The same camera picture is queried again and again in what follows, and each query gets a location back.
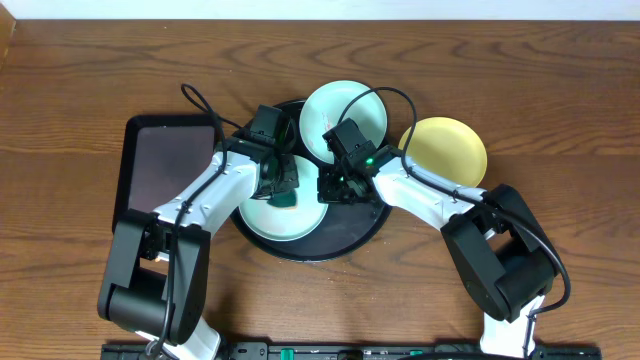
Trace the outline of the green scrubbing sponge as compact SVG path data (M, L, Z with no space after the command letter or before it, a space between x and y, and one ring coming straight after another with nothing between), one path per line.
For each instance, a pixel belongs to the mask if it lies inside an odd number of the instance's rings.
M295 190L277 193L272 195L267 201L270 206L275 208L294 208L297 206L297 195Z

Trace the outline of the mint green plate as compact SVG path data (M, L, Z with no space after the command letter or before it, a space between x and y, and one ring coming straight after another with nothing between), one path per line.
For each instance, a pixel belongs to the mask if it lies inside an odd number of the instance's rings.
M318 167L308 159L294 156L299 187L295 189L297 206L275 208L268 200L248 199L239 206L241 219L259 236L286 242L308 235L323 220L328 205L317 200Z
M350 80L327 83L315 90L305 101L299 118L301 138L305 147L320 161L332 164L333 153L322 135L338 124L347 105L369 87ZM369 93L352 105L344 119L351 118L367 140L378 147L387 132L387 111L376 93Z

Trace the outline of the yellow plate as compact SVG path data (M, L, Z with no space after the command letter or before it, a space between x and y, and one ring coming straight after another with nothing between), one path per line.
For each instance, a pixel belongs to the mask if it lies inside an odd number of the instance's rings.
M448 117L418 121L407 155L422 168L467 187L477 187L487 169L481 138L465 123Z

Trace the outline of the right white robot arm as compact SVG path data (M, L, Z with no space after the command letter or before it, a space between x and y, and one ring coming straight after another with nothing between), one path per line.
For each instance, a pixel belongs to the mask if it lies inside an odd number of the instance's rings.
M482 352L527 359L534 353L544 298L566 269L518 191L465 187L420 167L400 149L329 148L318 198L379 200L440 231L463 286L484 312Z

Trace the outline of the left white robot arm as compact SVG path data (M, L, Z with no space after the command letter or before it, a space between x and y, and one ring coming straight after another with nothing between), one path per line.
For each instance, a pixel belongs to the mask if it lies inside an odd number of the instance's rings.
M148 338L143 359L212 359L220 337L202 317L211 239L250 198L298 185L294 157L255 141L218 144L210 165L151 212L117 221L98 299L101 318Z

